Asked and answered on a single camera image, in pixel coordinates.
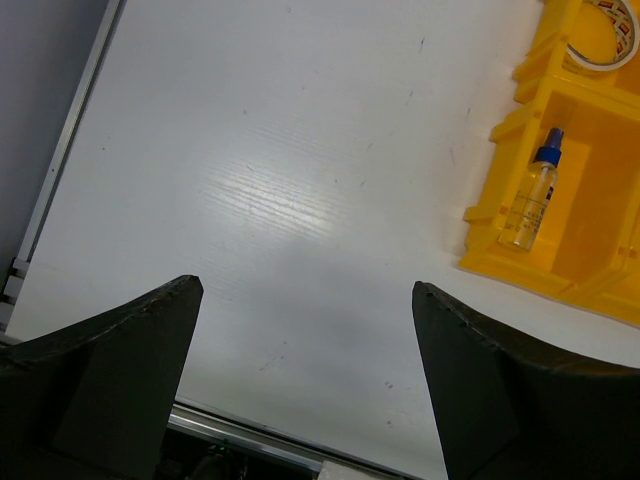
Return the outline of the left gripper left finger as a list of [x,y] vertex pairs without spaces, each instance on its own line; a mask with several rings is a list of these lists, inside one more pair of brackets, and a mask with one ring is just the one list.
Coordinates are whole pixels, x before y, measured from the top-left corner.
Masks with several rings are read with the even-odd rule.
[[2,348],[2,478],[152,478],[203,293],[183,275]]

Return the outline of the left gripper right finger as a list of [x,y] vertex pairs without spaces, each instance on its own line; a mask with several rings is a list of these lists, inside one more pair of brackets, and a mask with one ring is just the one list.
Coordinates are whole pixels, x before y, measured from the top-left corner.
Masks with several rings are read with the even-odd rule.
[[451,479],[635,479],[639,372],[418,282],[412,312]]

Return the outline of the small spray bottle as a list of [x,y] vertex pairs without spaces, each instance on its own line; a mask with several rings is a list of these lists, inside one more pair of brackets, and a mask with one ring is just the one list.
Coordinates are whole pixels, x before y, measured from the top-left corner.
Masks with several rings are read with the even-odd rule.
[[499,242],[530,251],[539,233],[558,180],[564,131],[549,130],[521,181],[501,231]]

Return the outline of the masking tape roll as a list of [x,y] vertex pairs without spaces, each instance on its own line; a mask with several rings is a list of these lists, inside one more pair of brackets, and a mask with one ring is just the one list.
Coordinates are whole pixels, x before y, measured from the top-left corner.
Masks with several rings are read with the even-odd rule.
[[639,50],[639,17],[631,1],[582,1],[569,34],[564,67],[582,75],[609,74]]

